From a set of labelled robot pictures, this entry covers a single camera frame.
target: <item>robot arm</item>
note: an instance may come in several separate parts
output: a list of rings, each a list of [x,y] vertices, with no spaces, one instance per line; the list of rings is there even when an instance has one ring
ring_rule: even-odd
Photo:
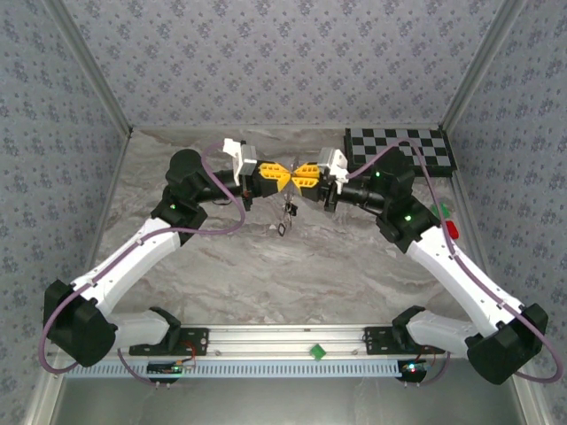
[[[318,164],[322,172],[320,198],[334,210],[337,202],[368,206],[350,193],[352,184],[338,154],[325,153]],[[504,305],[527,319],[542,334],[548,316],[537,304],[525,307],[480,270],[456,244],[447,247],[439,220],[412,196],[414,172],[397,149],[385,153],[371,169],[362,189],[367,199],[382,197],[376,224],[382,235],[425,267],[462,306],[472,322],[456,321],[412,307],[394,319],[393,334],[402,347],[431,345],[466,357],[490,383],[500,384],[540,352],[542,343]],[[456,258],[475,275],[501,303],[497,304],[465,273]]]
[[[223,150],[232,156],[233,169],[215,175],[233,195],[242,198],[247,210],[254,197],[273,195],[289,180],[303,197],[323,201],[326,211],[334,212],[339,202],[373,209],[386,240],[428,269],[472,320],[456,321],[411,307],[392,322],[401,347],[431,345],[466,356],[491,383],[503,383],[540,352],[541,341],[489,298],[457,264],[455,256],[542,333],[547,326],[546,313],[538,305],[524,307],[456,245],[450,254],[439,220],[412,196],[415,175],[399,150],[392,149],[379,159],[369,178],[351,181],[339,150],[323,150],[317,163],[301,166],[293,177],[278,164],[257,160],[254,148],[245,144],[229,139]],[[192,234],[175,228],[200,228],[206,219],[200,203],[226,199],[204,173],[195,151],[177,152],[166,179],[162,200],[128,242],[70,285],[55,281],[45,292],[44,322],[74,290],[85,283],[92,285],[66,307],[49,333],[52,341],[85,367],[100,361],[112,348],[160,344],[167,352],[177,343],[181,323],[159,308],[138,314],[112,313],[142,275],[191,238]]]
[[[278,164],[259,161],[255,150],[225,140],[233,170],[215,176],[250,209],[252,199],[277,193],[284,186]],[[170,161],[167,186],[151,217],[108,259],[70,284],[55,281],[45,291],[43,323],[74,291],[90,285],[62,311],[48,337],[82,366],[99,362],[111,349],[149,344],[172,347],[181,323],[159,308],[144,313],[112,313],[128,290],[166,255],[178,250],[199,229],[207,215],[200,203],[226,199],[205,173],[193,150],[178,151]]]

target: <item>patterned wallpaper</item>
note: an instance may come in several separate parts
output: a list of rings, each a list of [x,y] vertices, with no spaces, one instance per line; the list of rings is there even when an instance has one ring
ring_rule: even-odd
[[[567,4],[528,4],[452,140],[494,277],[544,306],[567,361]],[[567,378],[548,395],[567,423]]]
[[[35,383],[43,291],[80,272],[122,138],[40,0],[0,23],[0,423]]]
[[[133,126],[438,123],[499,0],[67,2]]]

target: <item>marble surface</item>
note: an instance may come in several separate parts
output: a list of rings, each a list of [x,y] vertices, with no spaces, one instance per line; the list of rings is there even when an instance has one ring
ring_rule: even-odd
[[[159,202],[170,157],[202,151],[224,137],[244,139],[259,157],[290,166],[316,160],[323,146],[342,145],[344,130],[170,130],[135,132],[130,141],[98,259],[121,246]],[[213,169],[229,168],[218,152]],[[451,211],[447,181],[435,187]],[[416,196],[431,204],[423,179]],[[461,307],[421,266],[380,235],[372,218],[340,205],[329,214],[296,196],[292,229],[276,233],[284,195],[254,200],[246,223],[231,236],[195,236],[163,259],[116,306],[117,312],[159,305],[184,323],[379,323],[412,305],[464,318]],[[234,205],[205,205],[203,228],[225,228],[238,217]]]

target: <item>black bracket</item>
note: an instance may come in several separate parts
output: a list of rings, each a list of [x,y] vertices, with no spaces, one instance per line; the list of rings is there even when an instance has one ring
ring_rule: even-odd
[[[364,336],[362,341],[366,344],[366,353],[369,356],[377,355],[419,355],[420,353],[435,353],[442,354],[443,350],[439,348],[430,347],[427,351],[424,346],[415,345],[413,347],[408,347],[407,349],[402,348],[400,343],[396,341],[393,335],[392,326],[370,326],[364,328]]]
[[[187,357],[191,355],[190,346],[195,347],[195,356],[206,356],[209,345],[208,328],[181,328],[179,339],[171,350],[163,345],[133,345],[130,347],[130,356],[171,356]]]

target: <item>purple cable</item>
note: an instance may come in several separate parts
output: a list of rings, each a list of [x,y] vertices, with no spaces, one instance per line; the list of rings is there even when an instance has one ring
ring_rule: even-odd
[[[63,367],[61,369],[56,369],[55,367],[52,367],[45,358],[45,343],[47,342],[47,334],[50,333],[51,327],[53,326],[53,323],[55,323],[55,320],[58,318],[59,314],[63,311],[65,307],[67,307],[71,303],[71,301],[79,297],[88,288],[90,288],[90,285],[88,283],[85,283],[78,290],[73,292],[69,297],[65,298],[63,302],[59,304],[57,308],[53,311],[50,318],[47,320],[45,326],[43,327],[42,337],[40,338],[39,345],[37,347],[37,358],[39,359],[39,362],[42,365],[42,367],[52,374],[57,374],[57,375],[64,374],[66,372],[69,372],[70,370],[75,369],[78,365],[78,363],[75,361],[72,365]]]
[[[221,147],[222,147],[222,143],[216,143],[211,146],[208,146],[203,151],[203,155],[201,156],[201,164],[203,165],[206,174],[213,181],[213,183],[216,184],[218,188],[222,191],[222,193],[224,193],[227,196],[227,198],[230,199],[230,201],[232,201],[232,203],[237,206],[238,212],[240,213],[240,220],[236,224],[230,226],[229,228],[222,228],[220,230],[200,230],[196,228],[162,228],[160,230],[155,230],[151,233],[148,233],[147,235],[144,235],[143,237],[140,238],[141,242],[145,242],[154,236],[161,235],[164,233],[170,233],[170,232],[191,233],[194,235],[227,235],[228,233],[234,232],[235,230],[238,230],[239,228],[242,227],[242,225],[245,223],[245,217],[246,217],[246,212],[243,205],[236,199],[236,197],[232,193],[230,193],[230,190],[228,190],[227,187],[224,186],[224,184],[222,184],[222,182],[216,177],[216,175],[214,175],[213,169],[206,163],[205,160],[205,158],[212,151],[219,149]],[[122,252],[118,257],[116,257],[116,259],[111,261],[111,263],[109,263],[108,266],[106,266],[103,270],[101,270],[98,274],[96,274],[93,277],[92,279],[93,283],[97,283],[98,281],[100,281],[113,268],[115,268],[117,264],[119,264],[122,260],[124,260],[129,255],[129,253],[132,252],[137,246],[139,246],[138,243],[132,243],[126,250],[124,250],[124,252]],[[58,318],[59,314],[63,311],[65,307],[69,305],[69,303],[71,303],[71,301],[79,297],[85,290],[90,288],[90,286],[91,286],[90,284],[85,283],[73,294],[65,298],[63,302],[60,305],[58,305],[58,307],[53,311],[50,318],[45,323],[45,327],[43,327],[42,337],[39,342],[37,354],[38,354],[39,362],[42,365],[42,367],[48,372],[51,372],[52,374],[64,374],[77,367],[77,362],[74,362],[72,365],[61,369],[56,369],[55,367],[50,366],[49,363],[47,362],[47,359],[45,358],[45,344],[47,342],[47,335],[49,334],[51,327],[53,326],[53,323],[55,323],[55,320]]]
[[[137,381],[139,381],[140,383],[143,383],[144,385],[149,385],[151,387],[156,387],[156,388],[161,386],[160,383],[158,383],[158,382],[154,383],[154,382],[150,381],[149,379],[146,379],[146,378],[140,376],[139,374],[137,374],[136,371],[132,367],[130,367],[130,365],[124,359],[124,356],[122,355],[122,351],[121,351],[120,348],[118,349],[118,358],[120,359],[120,363],[122,363],[122,366],[124,366],[126,368],[126,370],[128,370],[128,373],[131,374],[132,377],[134,379],[136,379]]]
[[[443,367],[429,381],[420,382],[419,384],[411,383],[411,382],[406,382],[406,383],[410,383],[411,384],[410,386],[412,386],[412,387],[426,387],[427,385],[431,385],[432,383],[436,383],[439,379],[441,379],[443,377],[445,372],[449,369],[450,361],[451,361],[451,353],[447,352],[447,355],[445,356],[445,363],[443,364]]]
[[[383,151],[380,151],[376,156],[374,156],[365,165],[361,166],[358,170],[354,171],[353,173],[347,174],[346,178],[347,179],[353,179],[354,177],[357,177],[360,174],[364,173],[376,161],[378,161],[378,159],[380,157],[382,157],[387,151],[389,151],[390,149],[392,149],[394,147],[399,146],[401,143],[404,143],[404,142],[409,143],[409,145],[412,147],[412,149],[416,153],[417,159],[419,160],[419,165],[420,165],[420,167],[422,168],[422,171],[423,171],[423,177],[425,177],[425,181],[427,182],[427,186],[429,187],[431,197],[433,198],[433,203],[437,207],[437,211],[442,211],[439,200],[438,200],[437,195],[435,193],[435,189],[433,188],[433,183],[431,182],[431,177],[429,176],[429,173],[427,172],[427,167],[425,165],[425,159],[422,155],[422,152],[419,151],[419,145],[416,142],[414,142],[413,140],[410,140],[410,139],[398,139],[398,140],[396,140],[396,142],[394,144],[388,146]],[[528,381],[533,381],[535,383],[555,383],[555,382],[559,381],[563,377],[563,362],[561,361],[561,357],[560,357],[559,353],[557,352],[557,350],[555,349],[555,347],[551,344],[551,342],[548,340],[548,338],[545,335],[543,335],[535,326],[533,326],[524,316],[522,316],[520,313],[518,313],[516,310],[514,310],[509,305],[505,304],[504,300],[502,298],[498,297],[486,285],[484,285],[480,281],[480,279],[478,279],[475,276],[475,274],[472,273],[469,270],[469,268],[467,267],[466,264],[464,264],[462,259],[460,259],[458,255],[455,255],[456,251],[454,249],[453,240],[451,239],[451,236],[449,235],[449,230],[447,228],[447,222],[445,220],[445,217],[443,216],[443,214],[439,214],[439,218],[441,220],[441,228],[443,229],[443,235],[445,236],[445,240],[447,242],[447,247],[449,249],[449,252],[451,253],[451,256],[454,258],[456,263],[459,265],[461,270],[482,291],[484,291],[484,293],[488,297],[490,297],[492,300],[494,300],[497,304],[502,305],[504,310],[506,310],[508,313],[512,314],[519,321],[521,321],[536,337],[538,337],[539,340],[549,350],[549,352],[551,353],[551,356],[553,357],[553,360],[555,361],[555,364],[557,365],[557,370],[555,371],[554,375],[550,376],[548,378],[539,378],[537,376],[529,376],[529,375],[523,374],[521,372],[516,372],[516,376],[527,379]]]

